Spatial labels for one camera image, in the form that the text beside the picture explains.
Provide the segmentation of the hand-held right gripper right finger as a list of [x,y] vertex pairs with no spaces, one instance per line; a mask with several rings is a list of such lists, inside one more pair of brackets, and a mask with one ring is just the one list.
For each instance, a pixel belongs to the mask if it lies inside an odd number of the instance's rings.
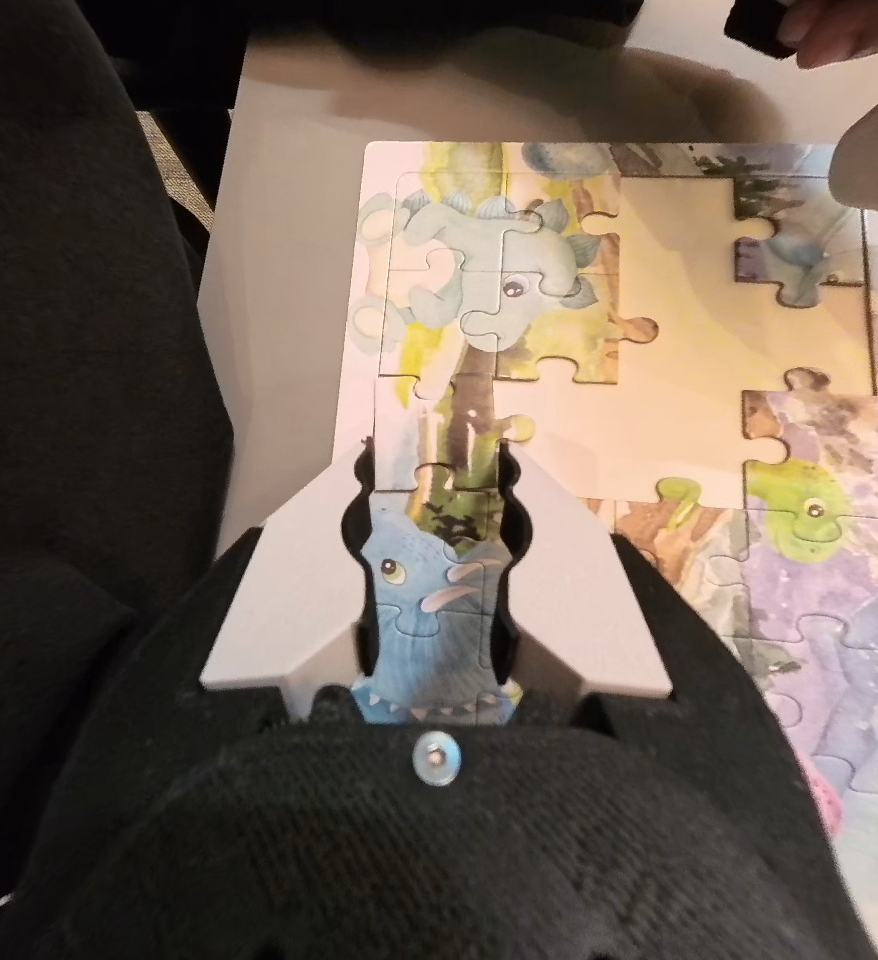
[[521,446],[500,446],[498,474],[510,559],[495,595],[496,678],[554,695],[672,694],[605,522]]

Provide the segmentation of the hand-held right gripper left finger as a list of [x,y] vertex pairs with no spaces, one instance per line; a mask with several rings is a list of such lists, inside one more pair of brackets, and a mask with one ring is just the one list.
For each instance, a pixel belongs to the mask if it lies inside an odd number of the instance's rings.
[[264,523],[201,674],[206,689],[277,688],[302,721],[319,690],[373,672],[377,607],[361,548],[374,463],[362,440]]

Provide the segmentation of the dinosaur jigsaw puzzle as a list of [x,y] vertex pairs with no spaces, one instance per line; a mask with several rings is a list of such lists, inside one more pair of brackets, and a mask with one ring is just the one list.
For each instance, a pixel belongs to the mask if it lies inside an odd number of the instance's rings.
[[368,146],[335,451],[371,436],[379,723],[503,723],[501,447],[673,585],[805,767],[878,948],[878,212],[832,149]]

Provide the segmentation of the person's left hand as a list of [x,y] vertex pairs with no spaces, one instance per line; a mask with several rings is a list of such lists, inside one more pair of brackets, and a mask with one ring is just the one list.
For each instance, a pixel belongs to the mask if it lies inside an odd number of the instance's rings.
[[777,39],[800,69],[878,54],[878,1],[799,1],[785,13]]

